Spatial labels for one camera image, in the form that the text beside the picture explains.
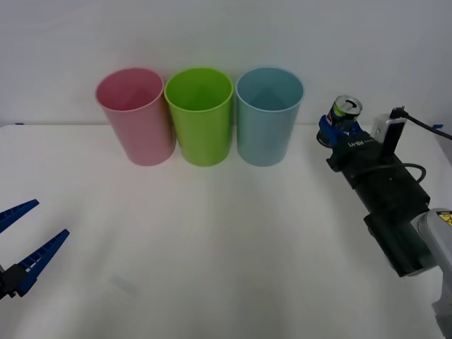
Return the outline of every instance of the cup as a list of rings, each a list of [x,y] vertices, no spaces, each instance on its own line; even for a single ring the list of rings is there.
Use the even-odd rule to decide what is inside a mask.
[[[174,151],[164,86],[156,72],[132,68],[110,74],[95,91],[127,157],[137,165],[160,164]]]
[[[186,161],[212,166],[227,157],[233,92],[231,79],[216,69],[187,69],[168,81],[165,97]]]
[[[243,74],[236,84],[237,148],[243,160],[271,166],[284,159],[304,89],[289,71],[274,67]]]

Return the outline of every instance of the white table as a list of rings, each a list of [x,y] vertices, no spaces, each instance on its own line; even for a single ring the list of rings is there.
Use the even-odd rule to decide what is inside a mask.
[[[0,302],[0,337],[442,338],[441,271],[393,272],[316,132],[297,126],[273,167],[233,144],[198,168],[178,149],[135,166],[109,126],[1,128],[0,210],[41,204],[1,234],[0,263],[71,235],[24,298]],[[427,168],[431,207],[452,208],[433,135],[409,126],[397,154]]]

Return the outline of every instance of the pink cup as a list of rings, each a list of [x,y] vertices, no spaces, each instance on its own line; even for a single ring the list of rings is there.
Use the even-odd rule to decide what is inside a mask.
[[[142,166],[160,164],[176,140],[163,94],[165,82],[150,69],[122,69],[98,85],[95,96],[127,157]]]

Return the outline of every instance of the blue cup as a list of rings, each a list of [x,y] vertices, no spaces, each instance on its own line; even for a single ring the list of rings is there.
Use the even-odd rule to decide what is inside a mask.
[[[285,157],[304,89],[296,75],[273,67],[242,75],[237,93],[237,148],[243,160],[271,166]]]

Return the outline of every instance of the white background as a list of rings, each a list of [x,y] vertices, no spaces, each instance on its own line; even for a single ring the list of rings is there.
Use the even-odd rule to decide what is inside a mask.
[[[450,0],[3,0],[0,124],[104,122],[95,86],[135,65],[165,78],[287,68],[306,88],[302,123],[344,93],[364,122],[396,105],[438,122],[452,106],[451,13]]]
[[[275,166],[246,164],[233,138],[202,168],[179,148],[136,166],[109,126],[1,128],[0,210],[41,203],[1,233],[1,264],[71,234],[24,298],[1,300],[0,338],[444,339],[441,271],[398,277],[317,130],[296,126]],[[408,126],[397,152],[450,208],[436,137]]]

